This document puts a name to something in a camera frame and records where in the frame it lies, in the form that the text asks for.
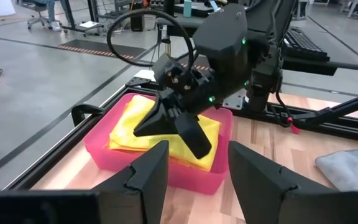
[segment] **wooden tabletop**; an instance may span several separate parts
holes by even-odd
[[[320,110],[337,103],[281,94],[290,106]],[[274,124],[234,117],[232,140],[329,187],[314,160],[335,151],[357,149],[358,141],[301,131],[292,134]],[[33,189],[90,189],[114,173],[99,170],[83,143],[73,148]],[[168,187],[161,223],[245,223],[230,177],[212,196]]]

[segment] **green led light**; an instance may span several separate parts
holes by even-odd
[[[211,103],[214,102],[214,101],[215,101],[215,96],[209,97],[208,100],[209,100],[209,102],[211,102]]]

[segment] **black aluminum frame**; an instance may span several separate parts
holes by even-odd
[[[60,159],[70,152],[70,150],[85,137],[106,112],[109,111],[125,94],[138,93],[154,96],[156,90],[158,90],[157,83],[145,78],[135,77],[113,94],[113,96],[100,107],[90,105],[78,105],[73,107],[71,116],[75,128],[51,148],[46,155],[41,157],[22,175],[10,183],[5,190],[26,190],[34,186],[58,161],[60,161]],[[277,113],[281,114],[282,119],[287,117],[287,114],[281,105],[272,103],[272,106]],[[358,110],[358,97],[333,108],[325,108],[320,111],[292,106],[288,106],[288,109],[293,115],[293,124],[297,128],[358,141],[358,118],[344,116],[345,114]],[[270,110],[267,110],[265,113],[252,113],[246,109],[230,110],[233,112],[234,116],[273,124],[278,123]],[[85,118],[85,114],[90,114],[91,116]]]

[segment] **keyboard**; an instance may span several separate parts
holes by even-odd
[[[327,52],[314,44],[309,37],[297,27],[290,27],[284,36],[282,53],[287,57],[328,62]]]

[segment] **red clip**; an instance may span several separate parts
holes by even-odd
[[[291,131],[292,131],[292,133],[294,133],[294,134],[300,134],[301,133],[301,130],[299,128],[295,127],[295,125],[293,125],[292,118],[288,118],[287,121],[291,122]]]

